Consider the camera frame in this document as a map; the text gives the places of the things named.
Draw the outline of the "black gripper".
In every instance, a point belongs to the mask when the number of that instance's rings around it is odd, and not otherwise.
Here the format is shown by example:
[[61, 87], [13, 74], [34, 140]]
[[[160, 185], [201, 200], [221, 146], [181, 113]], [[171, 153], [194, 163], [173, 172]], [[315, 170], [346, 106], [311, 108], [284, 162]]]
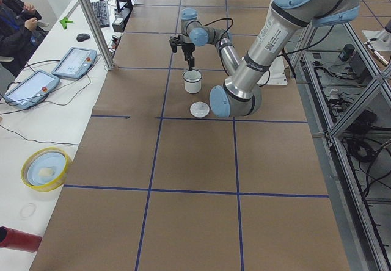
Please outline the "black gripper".
[[196, 50], [196, 46], [193, 43], [185, 43], [181, 47], [183, 54], [184, 54], [184, 59], [188, 63], [188, 70], [193, 70], [195, 67], [195, 59], [193, 56], [193, 52]]

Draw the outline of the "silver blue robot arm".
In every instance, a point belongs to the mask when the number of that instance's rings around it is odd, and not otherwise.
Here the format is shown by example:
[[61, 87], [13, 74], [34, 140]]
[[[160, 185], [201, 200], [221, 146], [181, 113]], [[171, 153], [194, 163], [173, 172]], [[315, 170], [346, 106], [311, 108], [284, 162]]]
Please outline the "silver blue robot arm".
[[193, 68], [195, 48], [214, 45], [228, 73], [224, 83], [210, 92], [210, 107], [215, 116], [238, 117], [256, 112], [261, 104], [258, 81], [294, 33], [308, 24], [333, 26], [355, 19], [359, 0], [272, 0], [269, 12], [252, 46], [240, 58], [227, 31], [203, 25], [195, 9], [182, 10], [181, 33], [169, 40], [172, 51], [180, 46], [189, 68]]

